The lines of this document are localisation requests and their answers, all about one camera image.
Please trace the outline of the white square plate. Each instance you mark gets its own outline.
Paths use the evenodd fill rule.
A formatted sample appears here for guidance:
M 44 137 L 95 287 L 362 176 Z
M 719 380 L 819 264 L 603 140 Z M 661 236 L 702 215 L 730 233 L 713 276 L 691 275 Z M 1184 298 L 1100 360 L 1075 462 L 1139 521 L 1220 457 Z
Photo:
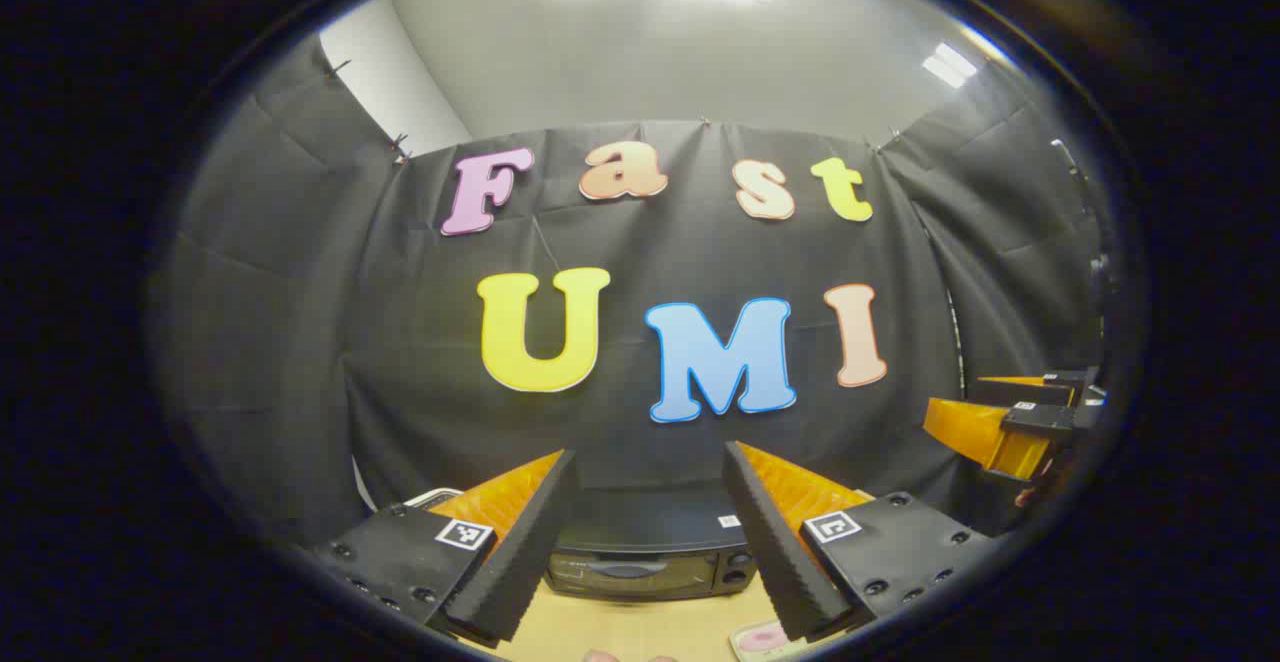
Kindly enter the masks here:
M 803 639 L 790 640 L 774 618 L 749 625 L 730 635 L 730 647 L 739 662 L 783 662 L 808 644 Z

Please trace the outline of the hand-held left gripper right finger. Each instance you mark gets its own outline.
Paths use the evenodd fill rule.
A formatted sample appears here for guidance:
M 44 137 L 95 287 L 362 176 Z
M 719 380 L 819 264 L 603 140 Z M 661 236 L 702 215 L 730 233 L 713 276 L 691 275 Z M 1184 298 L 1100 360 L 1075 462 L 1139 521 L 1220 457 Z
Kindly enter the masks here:
M 737 440 L 724 443 L 722 478 L 790 640 L 909 610 L 993 551 L 906 492 L 873 497 Z

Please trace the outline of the black backdrop cloth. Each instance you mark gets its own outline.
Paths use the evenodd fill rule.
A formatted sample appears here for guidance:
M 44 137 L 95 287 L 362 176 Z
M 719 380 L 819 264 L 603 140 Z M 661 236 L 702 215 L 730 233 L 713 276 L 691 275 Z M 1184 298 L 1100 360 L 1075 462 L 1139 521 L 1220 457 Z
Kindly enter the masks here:
M 740 439 L 972 505 L 922 430 L 982 376 L 1097 362 L 1103 164 L 987 67 L 876 150 L 608 120 L 404 165 L 317 38 L 216 134 L 152 288 L 177 420 L 244 512 L 312 544 L 364 508 L 579 455 L 675 494 Z

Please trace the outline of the black electric oven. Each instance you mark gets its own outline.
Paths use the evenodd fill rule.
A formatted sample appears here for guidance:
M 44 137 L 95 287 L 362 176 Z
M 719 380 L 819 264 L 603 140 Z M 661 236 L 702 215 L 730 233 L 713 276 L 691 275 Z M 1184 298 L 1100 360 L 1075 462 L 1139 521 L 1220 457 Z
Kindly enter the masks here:
M 739 594 L 755 577 L 755 557 L 717 480 L 580 492 L 545 571 L 558 594 L 636 603 Z

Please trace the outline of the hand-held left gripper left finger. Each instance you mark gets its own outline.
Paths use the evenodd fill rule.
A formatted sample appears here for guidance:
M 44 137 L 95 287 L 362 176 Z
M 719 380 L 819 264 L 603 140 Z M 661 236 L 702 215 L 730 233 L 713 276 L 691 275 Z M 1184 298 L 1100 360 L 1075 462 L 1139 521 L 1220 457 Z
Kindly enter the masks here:
M 434 506 L 399 503 L 315 545 L 366 606 L 476 643 L 513 639 L 580 489 L 561 449 Z

